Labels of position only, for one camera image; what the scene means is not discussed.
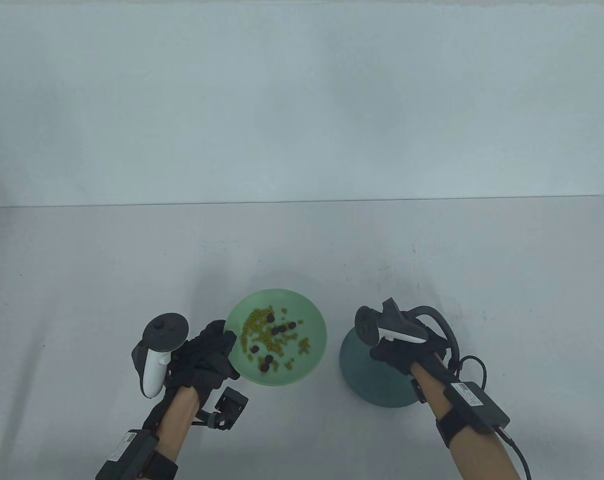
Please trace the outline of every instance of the black glove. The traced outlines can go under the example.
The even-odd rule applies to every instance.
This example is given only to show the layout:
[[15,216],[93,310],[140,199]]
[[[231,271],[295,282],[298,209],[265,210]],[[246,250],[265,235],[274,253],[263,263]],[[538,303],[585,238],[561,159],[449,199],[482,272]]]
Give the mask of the black glove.
[[380,342],[374,346],[369,355],[375,361],[385,362],[389,366],[398,370],[403,375],[411,373],[411,366],[420,362],[427,357],[432,357],[437,354],[440,359],[444,358],[446,350],[451,347],[446,338],[442,338],[432,329],[425,326],[417,318],[407,318],[409,322],[419,325],[428,333],[428,340],[424,343],[409,343],[403,340],[387,340],[382,338]]
[[167,389],[193,387],[203,407],[211,392],[219,389],[227,378],[240,378],[229,363],[236,334],[224,331],[224,324],[224,320],[209,323],[198,336],[172,352],[170,374],[164,382]]

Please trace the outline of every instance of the table surface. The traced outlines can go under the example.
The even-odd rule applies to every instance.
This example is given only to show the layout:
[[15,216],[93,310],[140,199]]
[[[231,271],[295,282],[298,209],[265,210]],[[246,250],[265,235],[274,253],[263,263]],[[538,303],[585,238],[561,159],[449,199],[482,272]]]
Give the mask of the table surface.
[[392,296],[485,361],[533,478],[604,479],[604,198],[581,197],[0,209],[0,480],[93,478],[154,404],[130,357],[147,322],[194,334],[263,288],[320,308],[325,357],[235,382],[240,421],[194,428],[178,478],[459,478],[427,406],[341,378],[357,308]]

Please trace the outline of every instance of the label sticker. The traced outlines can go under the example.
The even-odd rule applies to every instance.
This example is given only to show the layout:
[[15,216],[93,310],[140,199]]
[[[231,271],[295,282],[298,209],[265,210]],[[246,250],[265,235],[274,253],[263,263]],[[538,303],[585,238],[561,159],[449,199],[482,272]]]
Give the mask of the label sticker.
[[106,460],[109,462],[117,462],[120,457],[122,457],[122,454],[126,451],[129,445],[131,445],[133,439],[136,438],[136,435],[137,433],[132,431],[126,432],[126,434],[124,434],[124,438],[122,438],[122,441],[119,442],[117,448],[113,450],[113,453],[110,454],[110,457],[108,457]]
[[480,398],[476,397],[476,394],[469,390],[469,387],[464,383],[451,383],[451,387],[453,387],[455,391],[460,394],[460,397],[464,398],[464,401],[471,407],[482,407],[484,405],[484,403],[480,402]]

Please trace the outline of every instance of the white wall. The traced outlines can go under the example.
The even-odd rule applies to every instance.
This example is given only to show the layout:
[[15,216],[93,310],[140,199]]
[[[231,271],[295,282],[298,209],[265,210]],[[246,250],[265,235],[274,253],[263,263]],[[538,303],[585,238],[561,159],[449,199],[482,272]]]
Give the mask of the white wall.
[[581,194],[603,6],[0,6],[0,206]]

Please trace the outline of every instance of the forearm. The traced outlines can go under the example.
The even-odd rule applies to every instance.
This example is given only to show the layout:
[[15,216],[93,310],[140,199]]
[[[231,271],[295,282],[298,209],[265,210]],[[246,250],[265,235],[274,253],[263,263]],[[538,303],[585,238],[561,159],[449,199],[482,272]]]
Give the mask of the forearm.
[[175,462],[199,409],[197,391],[194,388],[180,387],[157,428],[159,442],[155,450]]
[[[440,420],[453,405],[444,396],[444,385],[414,363],[411,373],[420,384],[428,405]],[[457,470],[464,480],[519,480],[504,446],[496,434],[479,434],[471,427],[461,430],[449,445]]]

